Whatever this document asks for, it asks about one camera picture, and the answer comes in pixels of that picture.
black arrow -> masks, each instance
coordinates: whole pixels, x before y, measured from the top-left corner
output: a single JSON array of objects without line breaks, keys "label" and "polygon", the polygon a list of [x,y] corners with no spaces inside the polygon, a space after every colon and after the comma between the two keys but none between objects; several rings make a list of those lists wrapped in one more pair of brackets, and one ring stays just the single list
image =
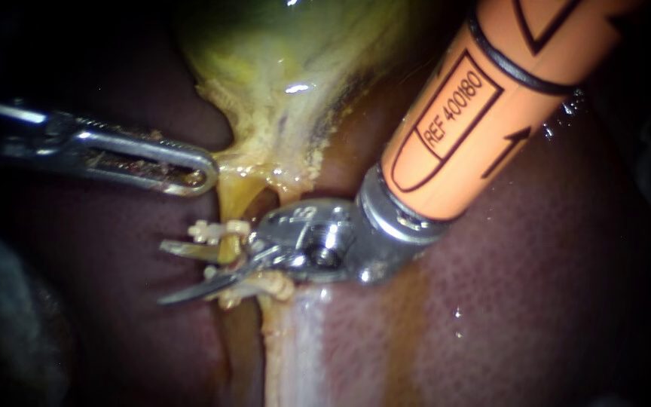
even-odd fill
[{"label": "black arrow", "polygon": [[487,168],[486,172],[484,172],[483,175],[481,175],[481,179],[488,178],[489,175],[501,164],[502,161],[504,161],[504,158],[506,158],[507,155],[509,155],[510,152],[516,147],[516,145],[521,141],[521,140],[526,140],[529,138],[529,133],[531,133],[531,127],[527,127],[523,130],[519,130],[516,133],[509,134],[508,136],[504,137],[504,140],[509,140],[512,143],[509,144],[509,147],[506,147],[504,151],[499,154],[499,157],[497,157],[496,160],[494,160],[493,163]]}]

metal jaw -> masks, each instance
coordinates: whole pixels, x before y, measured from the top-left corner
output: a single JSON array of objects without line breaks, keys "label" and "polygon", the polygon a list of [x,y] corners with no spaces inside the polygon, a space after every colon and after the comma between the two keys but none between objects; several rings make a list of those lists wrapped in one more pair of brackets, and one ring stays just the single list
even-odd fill
[{"label": "metal jaw", "polygon": [[[278,270],[295,281],[330,283],[347,280],[344,256],[352,241],[349,222],[352,204],[340,199],[304,200],[269,212],[257,228],[244,238],[243,254],[230,265],[215,270],[202,283],[161,298],[160,304],[175,304],[198,298],[210,298],[261,271]],[[216,262],[219,231],[212,236],[197,236],[203,244],[165,240],[160,248],[194,259]]]},{"label": "metal jaw", "polygon": [[219,170],[201,148],[21,101],[0,103],[0,165],[119,182],[165,194],[210,190]]}]

black ring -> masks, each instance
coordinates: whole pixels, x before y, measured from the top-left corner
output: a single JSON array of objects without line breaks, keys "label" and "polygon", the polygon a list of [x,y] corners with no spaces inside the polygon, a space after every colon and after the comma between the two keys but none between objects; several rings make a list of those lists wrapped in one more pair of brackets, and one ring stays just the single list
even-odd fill
[{"label": "black ring", "polygon": [[484,32],[481,30],[481,26],[478,24],[475,8],[471,8],[466,23],[469,25],[469,31],[474,37],[474,41],[476,44],[478,44],[481,50],[484,51],[484,54],[486,54],[487,57],[489,57],[491,61],[499,67],[499,69],[501,69],[508,76],[512,77],[518,83],[523,84],[524,86],[529,87],[530,89],[533,89],[537,92],[547,93],[550,95],[568,95],[576,89],[574,86],[556,84],[554,82],[539,79],[538,77],[530,74],[525,69],[513,63],[504,54],[494,48],[489,40],[486,39]]}]

